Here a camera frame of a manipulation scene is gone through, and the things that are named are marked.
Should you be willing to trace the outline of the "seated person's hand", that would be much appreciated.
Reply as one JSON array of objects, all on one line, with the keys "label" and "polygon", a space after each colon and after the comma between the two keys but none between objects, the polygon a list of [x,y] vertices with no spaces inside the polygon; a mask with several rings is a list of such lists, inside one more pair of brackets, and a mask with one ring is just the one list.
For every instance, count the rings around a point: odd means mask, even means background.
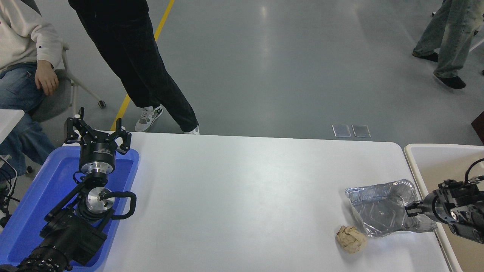
[{"label": "seated person's hand", "polygon": [[47,60],[38,60],[35,71],[35,85],[42,90],[46,96],[52,96],[59,86],[58,77],[53,65]]}]

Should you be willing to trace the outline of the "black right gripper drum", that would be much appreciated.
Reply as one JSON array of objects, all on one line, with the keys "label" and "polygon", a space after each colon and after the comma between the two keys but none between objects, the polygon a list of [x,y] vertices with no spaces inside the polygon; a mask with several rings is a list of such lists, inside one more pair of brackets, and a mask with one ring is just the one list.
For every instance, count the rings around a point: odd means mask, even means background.
[{"label": "black right gripper drum", "polygon": [[429,193],[423,199],[422,213],[436,222],[443,223],[443,205],[437,192]]}]

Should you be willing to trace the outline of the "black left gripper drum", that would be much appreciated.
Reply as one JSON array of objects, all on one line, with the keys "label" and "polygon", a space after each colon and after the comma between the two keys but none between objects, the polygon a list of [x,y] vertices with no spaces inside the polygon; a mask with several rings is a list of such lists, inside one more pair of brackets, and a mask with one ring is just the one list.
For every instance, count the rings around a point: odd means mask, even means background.
[{"label": "black left gripper drum", "polygon": [[115,153],[118,145],[115,141],[106,141],[104,137],[83,136],[80,140],[80,165],[92,162],[105,162],[115,165]]}]

